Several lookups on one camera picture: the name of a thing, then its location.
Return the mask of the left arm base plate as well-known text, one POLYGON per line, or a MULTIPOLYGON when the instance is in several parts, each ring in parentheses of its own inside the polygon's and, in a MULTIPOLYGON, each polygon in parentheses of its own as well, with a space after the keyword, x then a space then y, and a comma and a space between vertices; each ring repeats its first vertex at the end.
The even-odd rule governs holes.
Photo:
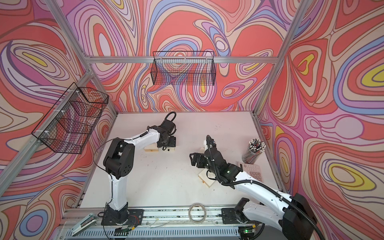
POLYGON ((139 210, 105 210, 100 216, 102 226, 139 226, 142 224, 144 211, 139 210))

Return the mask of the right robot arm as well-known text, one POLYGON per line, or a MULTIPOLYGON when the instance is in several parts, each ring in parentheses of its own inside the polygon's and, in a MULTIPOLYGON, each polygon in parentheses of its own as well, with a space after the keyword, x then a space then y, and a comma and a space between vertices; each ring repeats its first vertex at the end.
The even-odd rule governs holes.
POLYGON ((234 208, 241 224, 255 221, 273 227, 288 240, 309 240, 313 234, 325 239, 308 200, 301 194, 294 196, 275 190, 249 175, 242 166, 228 163, 216 142, 207 136, 203 153, 191 153, 192 166, 206 169, 215 175, 215 181, 225 187, 243 192, 234 208))

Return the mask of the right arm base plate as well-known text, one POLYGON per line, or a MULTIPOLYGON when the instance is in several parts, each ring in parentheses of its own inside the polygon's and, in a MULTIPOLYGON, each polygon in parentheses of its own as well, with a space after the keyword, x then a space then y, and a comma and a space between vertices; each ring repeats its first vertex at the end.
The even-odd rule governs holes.
POLYGON ((236 216, 236 212, 234 208, 221 208, 221 213, 219 216, 222 218, 222 222, 224 225, 259 225, 260 222, 257 221, 251 221, 251 220, 241 220, 239 217, 236 216))

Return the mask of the cream drawer jewelry box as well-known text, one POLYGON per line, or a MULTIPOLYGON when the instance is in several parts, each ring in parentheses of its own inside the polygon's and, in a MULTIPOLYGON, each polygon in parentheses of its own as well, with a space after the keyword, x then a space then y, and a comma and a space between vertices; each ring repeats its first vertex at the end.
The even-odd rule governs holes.
POLYGON ((144 147, 144 150, 145 152, 159 152, 159 147, 157 143, 154 143, 144 147))

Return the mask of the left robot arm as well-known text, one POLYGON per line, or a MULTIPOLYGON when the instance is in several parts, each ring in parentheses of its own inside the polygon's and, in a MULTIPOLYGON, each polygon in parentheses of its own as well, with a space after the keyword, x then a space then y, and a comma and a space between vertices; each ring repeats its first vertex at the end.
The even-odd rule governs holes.
POLYGON ((127 176, 134 166, 135 151, 156 144, 164 151, 176 146, 176 112, 166 115, 159 126, 148 126, 140 135, 112 140, 103 160, 105 171, 111 175, 111 202, 107 206, 120 214, 128 207, 126 198, 127 176))

